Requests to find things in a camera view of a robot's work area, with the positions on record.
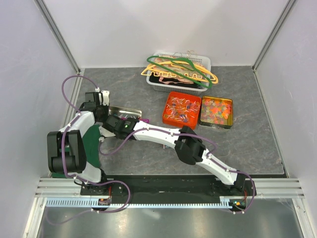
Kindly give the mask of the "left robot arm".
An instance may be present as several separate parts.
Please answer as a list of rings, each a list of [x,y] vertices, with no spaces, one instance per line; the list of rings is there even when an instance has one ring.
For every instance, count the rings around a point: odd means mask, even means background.
[[[104,171],[87,161],[83,136],[109,112],[109,91],[88,92],[74,119],[58,131],[47,135],[48,167],[53,174],[74,181],[83,179],[82,189],[91,194],[110,195],[111,186]]]

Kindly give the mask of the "gold tin of gummies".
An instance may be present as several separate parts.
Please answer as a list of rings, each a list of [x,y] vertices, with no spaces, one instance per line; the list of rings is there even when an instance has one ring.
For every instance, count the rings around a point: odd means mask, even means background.
[[[233,100],[203,96],[198,124],[211,128],[231,129],[233,126]]]

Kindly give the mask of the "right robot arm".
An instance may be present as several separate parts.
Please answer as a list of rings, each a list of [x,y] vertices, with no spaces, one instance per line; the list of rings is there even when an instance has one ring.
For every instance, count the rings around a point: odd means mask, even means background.
[[[240,195],[245,189],[245,174],[219,160],[204,144],[212,141],[198,136],[190,127],[181,129],[154,126],[134,118],[120,119],[110,115],[99,127],[100,142],[107,137],[149,141],[175,150],[178,159],[191,166],[200,166],[220,180],[219,189],[224,195]]]

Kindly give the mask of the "orange tray of lollipops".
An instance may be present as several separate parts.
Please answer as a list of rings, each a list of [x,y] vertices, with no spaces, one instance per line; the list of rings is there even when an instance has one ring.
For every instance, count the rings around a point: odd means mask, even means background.
[[[198,123],[202,99],[198,96],[170,92],[162,112],[162,122],[182,128],[187,126],[194,130]]]

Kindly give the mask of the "gold tin of candies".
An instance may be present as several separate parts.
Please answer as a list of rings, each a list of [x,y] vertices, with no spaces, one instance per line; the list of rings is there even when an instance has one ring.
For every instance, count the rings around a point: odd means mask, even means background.
[[[134,118],[134,119],[140,120],[142,118],[141,110],[124,108],[124,107],[116,107],[116,106],[109,107],[109,114],[117,116],[121,119]]]

